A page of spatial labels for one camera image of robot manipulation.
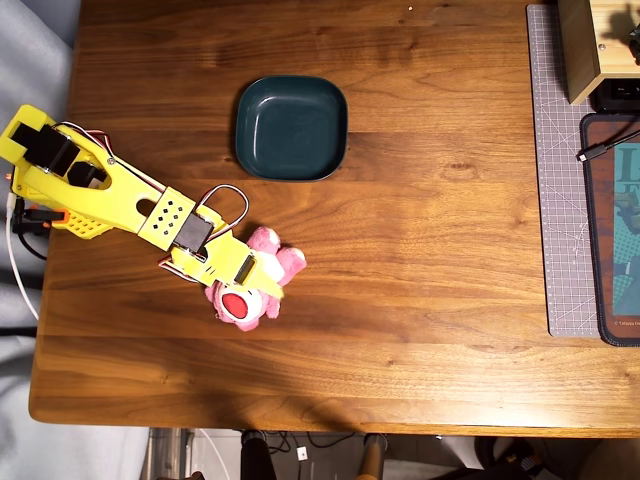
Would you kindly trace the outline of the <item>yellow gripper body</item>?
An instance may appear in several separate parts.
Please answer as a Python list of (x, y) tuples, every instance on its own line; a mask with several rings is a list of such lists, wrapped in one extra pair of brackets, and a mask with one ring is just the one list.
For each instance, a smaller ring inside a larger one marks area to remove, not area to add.
[(207, 258), (198, 275), (201, 284), (211, 286), (214, 282), (219, 282), (242, 288), (256, 287), (256, 253), (231, 232), (207, 242), (204, 249)]

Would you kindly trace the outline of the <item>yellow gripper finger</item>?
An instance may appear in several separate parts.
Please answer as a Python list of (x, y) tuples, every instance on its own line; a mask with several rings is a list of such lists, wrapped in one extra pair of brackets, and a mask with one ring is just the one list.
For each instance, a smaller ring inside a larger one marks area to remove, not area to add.
[(281, 266), (275, 254), (251, 251), (254, 265), (245, 280), (244, 286), (248, 289), (256, 289), (262, 293), (282, 299), (283, 287), (279, 282), (284, 277), (284, 268)]

